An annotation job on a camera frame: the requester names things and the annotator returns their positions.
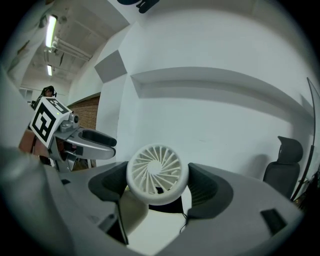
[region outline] white wall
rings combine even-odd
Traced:
[[[152,15],[132,73],[211,67],[271,84],[301,105],[312,103],[306,77],[319,86],[308,57],[277,31],[251,16],[214,9],[181,9]]]
[[[96,116],[96,130],[118,139],[118,123],[122,104],[124,85],[127,75],[124,74],[103,84]],[[116,161],[118,152],[110,160],[97,160],[96,165],[106,165]]]
[[[70,86],[68,105],[101,92],[103,83],[95,70],[95,65],[104,47],[105,44],[101,45],[92,58],[77,72]]]
[[[29,68],[21,83],[22,88],[32,90],[32,101],[35,101],[40,96],[43,88],[48,86],[53,86],[57,92],[56,98],[67,105],[70,84],[58,77],[49,76],[45,72]]]
[[[123,42],[126,34],[131,29],[131,27],[132,27],[131,25],[127,26],[121,31],[119,31],[118,33],[114,34],[112,37],[110,37],[108,42],[106,42],[105,46],[102,48],[100,54],[97,53],[98,57],[96,59],[95,64],[98,64],[104,58],[106,58],[107,56],[109,56],[110,54],[112,54],[113,52],[119,49],[121,43]]]
[[[138,82],[126,75],[117,127],[117,161],[129,161],[133,155],[140,105],[140,86]]]
[[[34,115],[34,111],[19,93],[0,64],[0,145],[17,148]]]
[[[120,44],[119,52],[128,74],[133,74],[137,61],[142,60],[145,50],[149,47],[145,42],[145,31],[138,22],[130,26],[123,41]]]
[[[150,143],[172,146],[185,163],[201,163],[262,179],[276,161],[277,136],[305,152],[313,124],[254,92],[198,81],[146,84],[141,91],[133,152]],[[306,157],[301,161],[301,172]]]

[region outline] white fan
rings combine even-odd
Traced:
[[[177,153],[168,146],[146,145],[139,149],[126,168],[132,193],[146,204],[160,206],[178,199],[189,177]]]

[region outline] chair headrest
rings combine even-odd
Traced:
[[[278,163],[289,164],[298,163],[304,155],[304,150],[299,141],[293,138],[278,136],[281,141]]]

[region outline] ceiling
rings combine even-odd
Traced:
[[[90,4],[92,5],[90,0],[55,0],[50,14],[58,17],[54,37],[59,37],[63,41],[93,55],[99,46],[105,44],[112,35],[123,29],[127,24],[124,23],[115,29],[113,24],[108,25],[105,19],[85,7]],[[49,54],[49,62],[46,63],[44,58],[45,48],[45,42],[43,41],[28,70],[36,69],[47,73],[47,65],[52,65],[52,79],[59,78],[66,85],[69,85],[86,61],[57,50]]]

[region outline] black cable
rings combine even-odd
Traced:
[[[30,153],[33,154],[34,153],[34,150],[35,150],[35,146],[36,146],[36,142],[37,142],[37,136],[34,135],[33,137],[33,141],[32,141],[32,145],[31,145],[31,150],[30,150]]]
[[[185,218],[185,224],[182,226],[182,228],[180,229],[180,234],[182,232],[182,229],[187,225],[188,223],[188,216],[183,212],[182,213],[183,217]]]
[[[180,234],[181,234],[181,231],[182,229],[187,225],[187,222],[182,226],[182,228],[180,229]]]

